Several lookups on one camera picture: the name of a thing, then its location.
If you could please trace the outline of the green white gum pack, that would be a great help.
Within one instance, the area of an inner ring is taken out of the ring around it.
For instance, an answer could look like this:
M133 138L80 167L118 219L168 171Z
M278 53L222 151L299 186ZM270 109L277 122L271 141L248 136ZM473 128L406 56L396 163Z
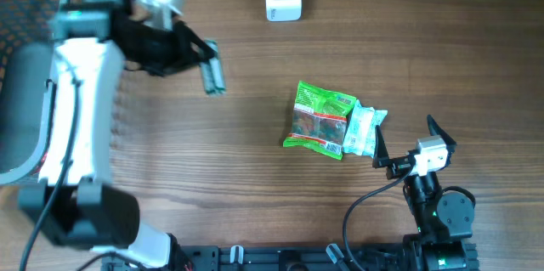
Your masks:
M218 45L213 40L206 40L205 43L214 51L214 56L200 63L201 78L207 95L219 96L226 93L223 66L219 57Z

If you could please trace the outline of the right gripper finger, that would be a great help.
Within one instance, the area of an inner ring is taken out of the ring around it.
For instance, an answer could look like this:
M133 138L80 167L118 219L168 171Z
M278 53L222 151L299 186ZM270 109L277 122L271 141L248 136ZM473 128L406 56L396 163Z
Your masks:
M372 165L374 168L388 167L390 158L380 126L375 126L375 151Z
M432 136L440 136L445 141L446 149L449 152L454 152L456 150L456 141L439 126L431 115L427 115L427 124L430 134Z

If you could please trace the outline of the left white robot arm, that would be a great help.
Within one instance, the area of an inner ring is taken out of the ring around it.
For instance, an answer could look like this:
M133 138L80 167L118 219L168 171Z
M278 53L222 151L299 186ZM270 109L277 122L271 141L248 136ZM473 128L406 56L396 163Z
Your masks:
M139 270L191 270L176 238L140 217L111 182L111 121L127 62L154 76L215 64L218 52L184 22L184 0L81 0L51 19L54 106L36 185L20 189L32 233Z

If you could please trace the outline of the teal tissue pack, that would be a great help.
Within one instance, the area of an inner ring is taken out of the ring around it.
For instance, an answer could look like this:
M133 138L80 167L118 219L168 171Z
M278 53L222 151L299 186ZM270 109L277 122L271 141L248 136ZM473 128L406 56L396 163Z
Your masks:
M357 100L350 114L343 152L373 157L377 144L376 126L383 123L387 114L387 110L365 107Z

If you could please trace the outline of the green gummy candy bag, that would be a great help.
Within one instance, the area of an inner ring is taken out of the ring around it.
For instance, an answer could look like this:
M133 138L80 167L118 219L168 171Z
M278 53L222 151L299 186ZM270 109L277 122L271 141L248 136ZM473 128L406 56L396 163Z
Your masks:
M292 128L284 148L301 146L336 160L343 158L343 141L354 96L300 81L294 100Z

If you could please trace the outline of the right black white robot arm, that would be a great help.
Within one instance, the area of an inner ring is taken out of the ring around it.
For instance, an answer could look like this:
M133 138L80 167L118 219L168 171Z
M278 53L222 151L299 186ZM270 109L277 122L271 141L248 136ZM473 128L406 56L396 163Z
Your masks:
M443 187L438 172L451 164L456 141L427 116L430 135L419 138L406 155L388 154L380 127L376 127L375 168L386 169L389 180L403 183L403 196L415 219L417 232L403 238L408 270L478 270L473 236L476 199L459 186Z

